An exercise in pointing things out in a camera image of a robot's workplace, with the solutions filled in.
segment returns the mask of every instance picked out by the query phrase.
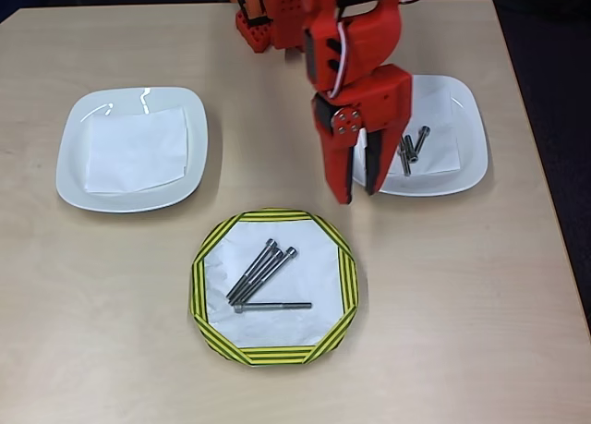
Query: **white plate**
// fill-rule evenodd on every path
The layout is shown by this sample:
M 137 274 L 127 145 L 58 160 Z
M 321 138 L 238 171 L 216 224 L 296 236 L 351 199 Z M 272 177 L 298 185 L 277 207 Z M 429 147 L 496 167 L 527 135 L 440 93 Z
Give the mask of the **white plate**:
M 187 172 L 184 177 L 134 193 L 87 193 L 84 189 L 90 154 L 91 115 L 144 115 L 182 107 L 187 120 Z M 80 99 L 66 122 L 57 158 L 55 185 L 69 204 L 94 212 L 147 212 L 178 203 L 195 191 L 207 158 L 207 119 L 201 99 L 177 87 L 96 91 Z
M 440 103 L 452 99 L 451 124 L 455 128 L 462 168 L 457 171 L 422 176 L 401 176 L 389 174 L 381 187 L 381 193 L 390 195 L 429 197 L 459 193 L 472 188 L 482 180 L 488 169 L 487 138 L 482 118 L 476 105 L 474 95 L 468 87 L 458 79 L 448 76 L 414 76 L 413 101 L 420 96 L 431 93 L 443 93 Z M 446 113 L 445 109 L 433 108 L 429 115 L 415 115 L 408 127 L 417 132 L 423 125 L 437 127 L 441 121 L 438 115 Z M 365 186 L 365 154 L 363 140 L 355 148 L 353 179 Z

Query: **red plastic part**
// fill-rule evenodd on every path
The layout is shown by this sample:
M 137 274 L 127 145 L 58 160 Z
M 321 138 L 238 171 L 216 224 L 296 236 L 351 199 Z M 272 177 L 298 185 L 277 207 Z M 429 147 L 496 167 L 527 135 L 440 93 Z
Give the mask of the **red plastic part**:
M 369 74 L 396 48 L 402 30 L 398 2 L 380 0 L 369 13 L 343 19 L 349 49 L 344 84 Z M 328 91 L 336 80 L 336 72 L 328 68 L 328 63 L 339 62 L 341 58 L 340 53 L 327 45 L 329 39 L 341 40 L 334 17 L 336 0 L 303 0 L 303 3 L 307 7 L 304 28 L 312 35 L 317 67 L 316 77 L 309 79 L 318 91 Z
M 412 82 L 411 75 L 399 67 L 388 65 L 379 67 L 371 76 L 345 88 L 335 99 L 324 96 L 330 104 L 345 107 L 342 111 L 345 119 L 335 118 L 332 134 L 316 118 L 326 181 L 340 203 L 351 202 L 349 153 L 357 144 L 358 129 L 361 127 L 367 133 L 382 131 L 380 173 L 369 193 L 379 191 L 383 185 L 410 119 Z M 354 112 L 358 114 L 357 118 L 353 117 Z
M 296 48 L 304 43 L 304 9 L 301 0 L 263 0 L 271 19 L 271 43 L 278 49 Z
M 271 24 L 250 26 L 240 10 L 236 13 L 236 27 L 255 53 L 263 53 L 271 45 Z

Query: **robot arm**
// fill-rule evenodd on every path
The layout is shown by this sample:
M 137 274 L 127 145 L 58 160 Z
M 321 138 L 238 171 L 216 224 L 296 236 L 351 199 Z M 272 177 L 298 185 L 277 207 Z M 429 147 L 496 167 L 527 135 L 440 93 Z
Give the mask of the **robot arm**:
M 344 18 L 349 6 L 378 1 Z M 303 46 L 324 155 L 337 200 L 352 200 L 354 147 L 367 135 L 366 192 L 380 190 L 411 115 L 412 77 L 382 63 L 401 34 L 399 4 L 415 0 L 237 0 L 236 25 L 258 53 Z
M 367 133 L 366 192 L 380 190 L 411 115 L 412 77 L 382 63 L 401 34 L 400 0 L 377 0 L 370 12 L 344 9 L 376 0 L 302 0 L 308 78 L 325 176 L 337 200 L 350 203 L 354 147 Z

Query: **wooden table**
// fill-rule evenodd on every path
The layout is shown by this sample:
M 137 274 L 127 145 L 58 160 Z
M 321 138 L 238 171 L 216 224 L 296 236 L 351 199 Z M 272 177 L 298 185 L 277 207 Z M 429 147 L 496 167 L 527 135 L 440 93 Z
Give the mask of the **wooden table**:
M 235 7 L 23 10 L 0 26 L 0 422 L 587 424 L 591 345 L 493 5 L 404 8 L 393 60 L 474 92 L 491 166 L 464 194 L 327 189 L 302 56 L 254 55 Z M 54 188 L 74 102 L 183 86 L 211 150 L 188 200 L 83 212 Z M 223 218 L 324 215 L 349 238 L 361 308 L 310 366 L 251 369 L 204 344 L 189 267 Z

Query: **bolt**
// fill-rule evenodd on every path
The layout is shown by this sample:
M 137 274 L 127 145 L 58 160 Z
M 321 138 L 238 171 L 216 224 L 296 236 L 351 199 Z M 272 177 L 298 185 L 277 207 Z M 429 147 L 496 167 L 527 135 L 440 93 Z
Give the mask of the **bolt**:
M 248 304 L 236 304 L 234 311 L 243 313 L 245 311 L 269 311 L 269 310 L 308 310 L 312 309 L 311 302 L 259 302 Z
M 283 252 L 275 248 L 272 252 L 271 259 L 268 260 L 263 266 L 257 269 L 250 275 L 250 278 L 242 284 L 242 287 L 236 291 L 236 293 L 229 299 L 230 305 L 234 306 L 238 304 L 242 296 L 248 292 L 254 285 L 256 285 L 271 269 L 274 269 L 278 262 L 281 262 L 283 258 Z
M 273 249 L 276 247 L 277 242 L 275 242 L 273 239 L 269 239 L 267 241 L 267 244 L 265 245 L 265 248 L 262 250 L 262 252 L 259 253 L 258 257 L 254 261 L 252 261 L 252 263 L 244 272 L 242 277 L 238 280 L 234 287 L 232 287 L 232 290 L 230 290 L 230 292 L 226 295 L 228 299 L 232 298 L 236 294 L 236 292 L 244 286 L 245 282 L 248 281 L 252 274 L 254 274 L 260 268 L 260 266 L 270 257 Z
M 297 250 L 293 247 L 287 249 L 281 260 L 276 261 L 275 265 L 270 269 L 265 269 L 264 273 L 260 273 L 257 280 L 245 290 L 237 302 L 232 303 L 233 306 L 236 304 L 245 304 L 251 299 L 255 293 L 257 293 L 265 284 L 267 284 L 272 277 L 281 270 L 281 268 L 289 261 L 297 256 Z
M 423 144 L 425 143 L 425 139 L 431 133 L 431 129 L 427 126 L 423 126 L 420 130 L 418 130 L 418 141 L 416 142 L 415 152 L 418 155 L 421 150 L 423 150 Z
M 410 135 L 406 135 L 404 137 L 404 150 L 406 151 L 406 157 L 408 158 L 408 162 L 410 164 L 414 164 L 416 161 L 418 161 L 415 146 L 413 145 L 413 139 Z
M 398 154 L 400 155 L 400 160 L 403 163 L 404 175 L 406 177 L 409 177 L 411 175 L 411 170 L 410 170 L 410 163 L 408 162 L 408 156 L 406 156 L 406 146 L 404 143 L 404 139 L 400 139 Z

